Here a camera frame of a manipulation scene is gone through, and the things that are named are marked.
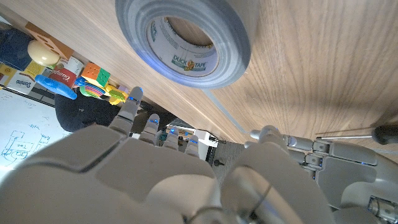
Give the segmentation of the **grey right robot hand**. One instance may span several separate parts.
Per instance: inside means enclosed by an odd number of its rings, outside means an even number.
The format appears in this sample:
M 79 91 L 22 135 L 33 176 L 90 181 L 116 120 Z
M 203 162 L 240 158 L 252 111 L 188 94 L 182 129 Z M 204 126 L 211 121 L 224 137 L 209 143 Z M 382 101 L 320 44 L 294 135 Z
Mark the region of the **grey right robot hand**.
M 152 115 L 130 137 L 143 96 L 133 88 L 109 126 L 81 129 L 24 159 L 1 182 L 2 223 L 333 223 L 328 202 L 279 130 L 254 142 L 222 183 L 176 138 L 155 145 Z

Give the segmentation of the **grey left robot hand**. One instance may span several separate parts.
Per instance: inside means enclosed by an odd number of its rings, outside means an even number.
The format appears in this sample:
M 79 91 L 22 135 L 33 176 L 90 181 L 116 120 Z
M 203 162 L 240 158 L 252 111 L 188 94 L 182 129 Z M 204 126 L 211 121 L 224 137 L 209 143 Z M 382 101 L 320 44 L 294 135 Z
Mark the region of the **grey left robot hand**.
M 397 223 L 396 162 L 347 142 L 283 139 L 324 193 L 337 223 Z

